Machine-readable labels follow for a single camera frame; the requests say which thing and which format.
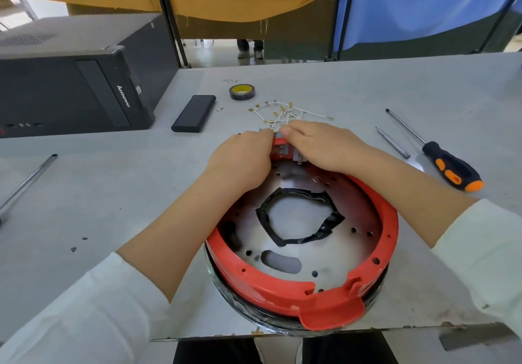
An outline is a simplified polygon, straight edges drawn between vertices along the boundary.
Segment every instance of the lenovo logo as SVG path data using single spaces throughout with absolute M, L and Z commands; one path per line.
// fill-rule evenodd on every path
M 120 93 L 121 93 L 121 95 L 123 97 L 123 101 L 125 102 L 127 107 L 130 107 L 131 105 L 129 104 L 127 98 L 125 97 L 125 94 L 123 93 L 122 87 L 120 85 L 118 85 L 117 87 L 118 87 L 118 90 L 120 91 Z

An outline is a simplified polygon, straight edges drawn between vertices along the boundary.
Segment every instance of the roll of tape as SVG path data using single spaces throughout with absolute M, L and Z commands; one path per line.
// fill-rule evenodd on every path
M 229 94 L 235 101 L 247 101 L 256 95 L 256 88 L 250 84 L 233 85 L 229 89 Z

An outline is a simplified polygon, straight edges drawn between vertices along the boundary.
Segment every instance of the white long-sleeve shirt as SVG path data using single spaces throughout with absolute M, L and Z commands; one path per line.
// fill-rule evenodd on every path
M 522 217 L 487 200 L 462 213 L 433 248 L 481 311 L 522 336 Z M 0 364 L 136 362 L 169 303 L 112 253 L 0 348 Z

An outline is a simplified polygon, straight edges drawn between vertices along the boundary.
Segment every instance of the gray table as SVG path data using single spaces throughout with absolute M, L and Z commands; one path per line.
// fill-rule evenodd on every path
M 377 125 L 412 154 L 411 163 L 435 175 L 419 144 L 385 113 L 389 107 L 423 137 L 475 166 L 486 181 L 480 197 L 522 213 L 521 63 L 516 52 L 183 70 L 150 130 L 0 140 L 0 196 L 50 154 L 60 155 L 0 227 L 0 341 L 157 217 L 203 171 L 219 143 L 262 126 L 247 109 L 264 101 L 332 115 L 334 124 L 398 156 Z M 255 85 L 257 96 L 232 101 L 228 88 L 236 82 Z M 194 94 L 214 94 L 215 110 L 224 109 L 212 112 L 201 134 L 173 133 L 170 125 Z M 262 333 L 221 298 L 201 254 L 156 337 Z M 493 321 L 474 308 L 463 284 L 401 219 L 384 288 L 369 313 L 347 329 Z

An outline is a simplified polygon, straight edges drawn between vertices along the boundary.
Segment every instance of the black power bank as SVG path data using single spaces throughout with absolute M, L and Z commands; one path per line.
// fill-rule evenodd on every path
M 201 132 L 215 102 L 214 95 L 194 95 L 171 129 L 174 132 Z

